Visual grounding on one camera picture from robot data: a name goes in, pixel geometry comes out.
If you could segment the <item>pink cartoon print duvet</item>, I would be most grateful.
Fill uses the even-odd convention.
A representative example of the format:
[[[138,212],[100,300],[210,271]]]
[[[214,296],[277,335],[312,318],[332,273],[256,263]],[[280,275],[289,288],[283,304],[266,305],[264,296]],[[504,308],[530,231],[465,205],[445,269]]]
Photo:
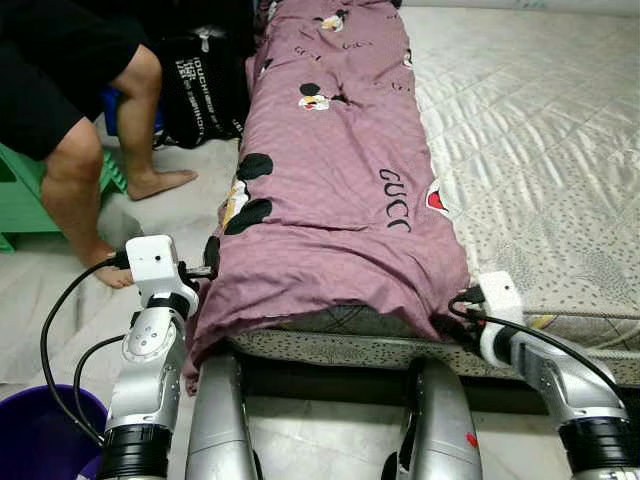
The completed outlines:
[[[220,340],[328,308],[374,308],[442,338],[470,275],[411,61],[393,0],[275,0],[212,233],[218,275],[188,325],[188,390]]]

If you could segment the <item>silver left robot leg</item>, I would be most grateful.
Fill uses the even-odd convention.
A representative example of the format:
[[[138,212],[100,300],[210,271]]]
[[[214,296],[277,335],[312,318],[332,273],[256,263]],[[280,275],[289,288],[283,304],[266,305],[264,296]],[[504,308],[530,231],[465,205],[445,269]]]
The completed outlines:
[[[186,480],[262,480],[244,412],[241,365],[230,351],[207,357],[201,366]]]

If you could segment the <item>person in black shorts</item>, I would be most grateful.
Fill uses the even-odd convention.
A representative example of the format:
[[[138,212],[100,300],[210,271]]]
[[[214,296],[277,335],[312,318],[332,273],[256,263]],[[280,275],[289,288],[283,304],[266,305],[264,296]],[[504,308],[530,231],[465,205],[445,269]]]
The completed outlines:
[[[45,165],[42,205],[86,266],[115,253],[99,233],[104,154],[93,123],[108,86],[119,93],[127,196],[195,180],[154,164],[163,67],[140,37],[76,0],[0,0],[0,145]]]

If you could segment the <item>black white-lettered bag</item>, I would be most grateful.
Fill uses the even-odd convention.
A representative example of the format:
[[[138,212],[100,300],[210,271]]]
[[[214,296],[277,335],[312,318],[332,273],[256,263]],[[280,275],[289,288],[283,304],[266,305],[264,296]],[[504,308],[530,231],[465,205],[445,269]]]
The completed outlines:
[[[195,148],[242,136],[250,92],[236,36],[200,26],[160,38],[151,49],[163,68],[159,116],[165,145]]]

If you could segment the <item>blue plastic container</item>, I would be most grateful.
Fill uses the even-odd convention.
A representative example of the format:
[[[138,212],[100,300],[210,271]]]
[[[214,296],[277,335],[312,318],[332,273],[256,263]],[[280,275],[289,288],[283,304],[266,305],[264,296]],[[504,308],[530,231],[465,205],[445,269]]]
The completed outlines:
[[[104,87],[101,90],[102,114],[105,116],[106,132],[110,136],[118,136],[118,106],[122,92],[113,87]],[[159,134],[164,131],[163,114],[157,110],[154,133]]]

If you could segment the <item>green plastic stool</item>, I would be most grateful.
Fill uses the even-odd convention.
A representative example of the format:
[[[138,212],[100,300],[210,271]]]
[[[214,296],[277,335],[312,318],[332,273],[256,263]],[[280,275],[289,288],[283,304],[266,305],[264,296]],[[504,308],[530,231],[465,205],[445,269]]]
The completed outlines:
[[[60,233],[41,201],[46,165],[0,143],[0,253],[15,251],[10,236]]]

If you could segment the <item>white quilted mattress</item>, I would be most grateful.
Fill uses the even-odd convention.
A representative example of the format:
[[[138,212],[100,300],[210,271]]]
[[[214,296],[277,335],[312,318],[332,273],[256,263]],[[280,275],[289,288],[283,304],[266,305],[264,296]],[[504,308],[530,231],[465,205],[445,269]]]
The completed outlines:
[[[431,169],[468,284],[507,271],[531,326],[588,348],[618,383],[637,383],[639,22],[398,8]],[[435,355],[463,375],[494,374],[447,338],[421,338],[364,306],[301,315],[216,346],[375,369]]]

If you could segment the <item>purple plastic bucket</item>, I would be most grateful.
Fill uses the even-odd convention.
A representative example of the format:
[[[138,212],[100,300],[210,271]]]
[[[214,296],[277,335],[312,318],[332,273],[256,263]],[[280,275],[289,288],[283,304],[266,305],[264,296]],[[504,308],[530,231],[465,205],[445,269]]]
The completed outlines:
[[[56,406],[46,387],[0,399],[0,480],[95,480],[100,449]]]

